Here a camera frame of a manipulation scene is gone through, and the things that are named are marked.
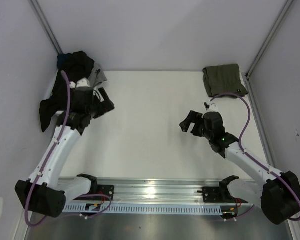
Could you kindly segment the olive green shorts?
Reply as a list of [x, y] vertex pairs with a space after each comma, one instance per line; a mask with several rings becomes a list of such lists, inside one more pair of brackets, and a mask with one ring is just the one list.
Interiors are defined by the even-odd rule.
[[202, 72], [204, 87], [210, 98], [224, 93], [244, 97], [249, 93], [241, 82], [240, 67], [237, 63], [207, 66]]

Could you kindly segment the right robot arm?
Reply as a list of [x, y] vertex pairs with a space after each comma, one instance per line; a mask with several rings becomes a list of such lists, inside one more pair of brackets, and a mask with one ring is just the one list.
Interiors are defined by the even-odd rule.
[[239, 138], [226, 132], [223, 118], [217, 111], [202, 114], [192, 110], [179, 126], [186, 133], [191, 124], [194, 125], [192, 135], [206, 138], [215, 153], [237, 165], [254, 180], [254, 183], [246, 183], [236, 177], [221, 186], [218, 196], [222, 201], [239, 198], [251, 203], [275, 225], [286, 220], [300, 221], [300, 183], [293, 172], [282, 172], [262, 163], [244, 149]]

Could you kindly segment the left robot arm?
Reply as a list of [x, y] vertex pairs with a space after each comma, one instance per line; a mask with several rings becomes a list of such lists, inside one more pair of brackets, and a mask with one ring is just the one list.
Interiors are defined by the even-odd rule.
[[81, 173], [71, 182], [59, 185], [62, 169], [78, 140], [92, 120], [114, 110], [104, 88], [71, 89], [67, 106], [57, 118], [53, 138], [40, 163], [27, 180], [19, 180], [15, 192], [26, 212], [57, 218], [73, 200], [98, 199], [101, 196], [98, 179]]

